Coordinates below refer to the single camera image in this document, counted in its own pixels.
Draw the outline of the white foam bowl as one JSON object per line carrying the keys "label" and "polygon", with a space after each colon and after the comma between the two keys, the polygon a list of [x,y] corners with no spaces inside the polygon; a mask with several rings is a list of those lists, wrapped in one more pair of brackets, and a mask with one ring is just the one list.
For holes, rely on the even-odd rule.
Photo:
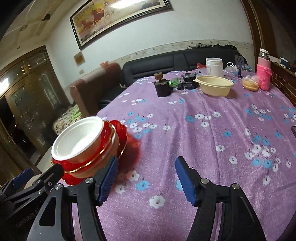
{"label": "white foam bowl", "polygon": [[104,121],[96,116],[75,122],[56,138],[51,149],[52,158],[72,164],[85,162],[98,150],[103,128]]}

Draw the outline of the red gold-rimmed bowl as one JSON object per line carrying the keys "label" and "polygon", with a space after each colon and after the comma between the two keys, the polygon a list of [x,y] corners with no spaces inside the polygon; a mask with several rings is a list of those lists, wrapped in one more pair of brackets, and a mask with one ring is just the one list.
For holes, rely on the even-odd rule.
{"label": "red gold-rimmed bowl", "polygon": [[51,162],[60,164],[69,175],[82,175],[86,169],[103,162],[116,139],[115,127],[110,121],[94,116],[84,118],[57,137]]}

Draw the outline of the red gold-rimmed plate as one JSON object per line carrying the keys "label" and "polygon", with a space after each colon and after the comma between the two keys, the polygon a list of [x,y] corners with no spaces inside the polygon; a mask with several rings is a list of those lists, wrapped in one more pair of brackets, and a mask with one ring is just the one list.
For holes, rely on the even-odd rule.
{"label": "red gold-rimmed plate", "polygon": [[[101,143],[100,143],[98,150],[95,152],[95,154],[92,157],[87,159],[85,162],[78,163],[78,164],[72,164],[68,161],[56,161],[56,160],[52,159],[52,164],[59,163],[62,165],[62,167],[64,169],[64,175],[62,177],[62,180],[65,181],[68,185],[79,184],[84,179],[84,178],[82,178],[82,179],[75,178],[75,177],[71,176],[69,173],[76,172],[77,170],[82,168],[82,166],[85,164],[88,165],[88,162],[90,162],[96,156],[102,154],[104,152],[104,150],[107,148],[107,146],[110,144],[111,137],[112,137],[112,133],[111,133],[112,129],[107,122],[108,121],[106,121],[106,120],[104,121],[104,128],[103,128],[103,131],[100,135]],[[114,125],[116,133],[119,137],[119,146],[118,146],[117,156],[116,156],[117,158],[119,158],[123,154],[123,152],[126,148],[126,145],[127,145],[127,129],[126,129],[125,125],[121,124],[117,120],[111,120],[109,122]]]}

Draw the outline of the cream plastic bowl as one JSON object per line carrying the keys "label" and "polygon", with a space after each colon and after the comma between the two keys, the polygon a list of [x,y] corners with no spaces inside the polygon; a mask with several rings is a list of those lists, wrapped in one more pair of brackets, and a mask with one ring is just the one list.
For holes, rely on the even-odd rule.
{"label": "cream plastic bowl", "polygon": [[107,148],[104,150],[102,154],[96,156],[94,159],[88,162],[88,165],[85,164],[76,172],[69,173],[71,176],[81,179],[94,176],[97,170],[102,169],[106,166],[107,161],[111,156],[117,156],[119,137],[116,133],[114,125],[111,124],[109,121],[107,123],[112,129],[112,137],[110,144],[107,146]]}
{"label": "cream plastic bowl", "polygon": [[201,91],[210,96],[225,97],[229,94],[234,83],[223,77],[202,75],[194,80],[199,84]]}

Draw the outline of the patterned bed cushion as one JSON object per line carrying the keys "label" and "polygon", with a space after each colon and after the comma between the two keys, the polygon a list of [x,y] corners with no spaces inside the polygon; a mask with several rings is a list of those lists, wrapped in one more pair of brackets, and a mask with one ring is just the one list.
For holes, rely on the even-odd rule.
{"label": "patterned bed cushion", "polygon": [[79,121],[82,118],[82,114],[79,110],[78,105],[70,107],[61,117],[59,117],[53,123],[53,131],[56,135],[60,135],[67,127]]}

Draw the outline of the wooden glass door cabinet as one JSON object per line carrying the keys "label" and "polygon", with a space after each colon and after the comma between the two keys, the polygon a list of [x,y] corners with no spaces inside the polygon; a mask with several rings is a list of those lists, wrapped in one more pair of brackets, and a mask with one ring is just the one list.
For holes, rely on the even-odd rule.
{"label": "wooden glass door cabinet", "polygon": [[13,160],[37,165],[57,136],[54,121],[69,104],[45,46],[1,68],[1,128]]}

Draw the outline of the purple floral tablecloth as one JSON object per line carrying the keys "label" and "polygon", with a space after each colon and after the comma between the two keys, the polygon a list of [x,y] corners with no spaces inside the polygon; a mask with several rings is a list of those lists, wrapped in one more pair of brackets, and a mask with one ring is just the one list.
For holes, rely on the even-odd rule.
{"label": "purple floral tablecloth", "polygon": [[267,240],[295,213],[295,107],[277,88],[251,92],[234,79],[228,97],[200,89],[160,98],[153,77],[137,80],[97,114],[127,127],[128,143],[99,219],[108,240],[185,240],[196,209],[175,160],[214,184],[238,183]]}

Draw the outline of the bag of yellow food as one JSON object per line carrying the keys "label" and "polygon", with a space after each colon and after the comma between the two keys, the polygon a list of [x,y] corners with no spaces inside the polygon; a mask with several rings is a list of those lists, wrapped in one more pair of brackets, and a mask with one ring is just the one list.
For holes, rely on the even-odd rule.
{"label": "bag of yellow food", "polygon": [[257,92],[259,90],[260,77],[247,75],[242,78],[242,85],[245,89]]}

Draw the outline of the black grinder with wooden knob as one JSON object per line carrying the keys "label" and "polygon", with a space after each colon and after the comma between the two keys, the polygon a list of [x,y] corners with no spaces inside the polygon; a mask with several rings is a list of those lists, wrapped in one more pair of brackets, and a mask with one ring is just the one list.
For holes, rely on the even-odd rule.
{"label": "black grinder with wooden knob", "polygon": [[158,97],[167,97],[172,93],[169,81],[166,80],[161,72],[154,74],[154,87]]}

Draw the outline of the wooden side counter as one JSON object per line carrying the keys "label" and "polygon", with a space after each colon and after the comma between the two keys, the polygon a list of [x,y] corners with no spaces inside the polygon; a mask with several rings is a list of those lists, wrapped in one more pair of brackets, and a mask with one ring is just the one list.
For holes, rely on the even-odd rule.
{"label": "wooden side counter", "polygon": [[278,63],[271,63],[271,83],[277,87],[295,106],[296,101],[296,81],[295,74],[287,68],[281,67]]}

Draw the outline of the black electronic device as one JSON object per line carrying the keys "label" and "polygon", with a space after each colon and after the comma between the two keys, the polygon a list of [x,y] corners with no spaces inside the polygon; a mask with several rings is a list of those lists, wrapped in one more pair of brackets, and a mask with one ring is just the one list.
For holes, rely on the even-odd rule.
{"label": "black electronic device", "polygon": [[196,82],[197,75],[195,73],[184,73],[180,78],[180,83],[177,85],[178,90],[187,89],[193,90],[199,87],[199,83]]}

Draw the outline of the pink sleeved bottle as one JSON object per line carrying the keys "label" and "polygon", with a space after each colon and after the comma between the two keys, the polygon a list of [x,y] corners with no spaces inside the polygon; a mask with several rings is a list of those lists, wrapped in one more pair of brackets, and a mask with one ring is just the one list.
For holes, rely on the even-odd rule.
{"label": "pink sleeved bottle", "polygon": [[273,72],[271,71],[269,52],[262,48],[259,49],[256,74],[260,78],[259,88],[264,91],[269,91],[270,79]]}

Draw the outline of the white plastic jar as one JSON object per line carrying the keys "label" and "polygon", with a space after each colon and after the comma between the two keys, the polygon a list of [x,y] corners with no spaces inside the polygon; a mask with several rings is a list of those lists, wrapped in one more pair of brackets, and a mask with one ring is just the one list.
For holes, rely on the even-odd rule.
{"label": "white plastic jar", "polygon": [[223,77],[223,61],[221,58],[206,58],[207,75]]}

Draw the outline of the red plastic bag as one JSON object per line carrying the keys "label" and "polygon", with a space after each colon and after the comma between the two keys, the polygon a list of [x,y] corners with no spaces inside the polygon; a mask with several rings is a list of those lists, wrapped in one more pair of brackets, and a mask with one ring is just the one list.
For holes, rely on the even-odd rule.
{"label": "red plastic bag", "polygon": [[206,68],[206,65],[203,65],[201,63],[197,63],[197,68],[201,69],[201,68]]}

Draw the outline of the framed horse painting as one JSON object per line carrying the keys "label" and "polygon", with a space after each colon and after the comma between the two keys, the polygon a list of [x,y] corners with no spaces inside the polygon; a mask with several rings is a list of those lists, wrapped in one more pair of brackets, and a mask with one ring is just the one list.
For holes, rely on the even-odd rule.
{"label": "framed horse painting", "polygon": [[87,1],[70,17],[80,50],[124,24],[172,9],[170,1]]}

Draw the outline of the black leather sofa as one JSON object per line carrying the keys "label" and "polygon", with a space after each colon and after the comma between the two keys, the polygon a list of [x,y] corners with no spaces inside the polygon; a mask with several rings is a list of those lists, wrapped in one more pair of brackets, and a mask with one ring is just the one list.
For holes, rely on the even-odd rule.
{"label": "black leather sofa", "polygon": [[98,101],[98,108],[103,109],[118,97],[126,88],[140,78],[149,77],[157,72],[192,71],[197,64],[206,64],[206,58],[222,59],[223,67],[228,62],[233,64],[247,64],[247,60],[233,45],[201,45],[185,50],[167,52],[149,57],[128,61],[120,67],[119,83],[112,87],[102,99]]}

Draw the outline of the yellow wall notice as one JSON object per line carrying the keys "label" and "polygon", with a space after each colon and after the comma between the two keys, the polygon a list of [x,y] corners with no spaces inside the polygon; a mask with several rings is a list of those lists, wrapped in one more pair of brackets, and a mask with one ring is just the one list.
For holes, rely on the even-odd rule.
{"label": "yellow wall notice", "polygon": [[74,56],[74,61],[78,67],[85,63],[85,58],[81,51]]}

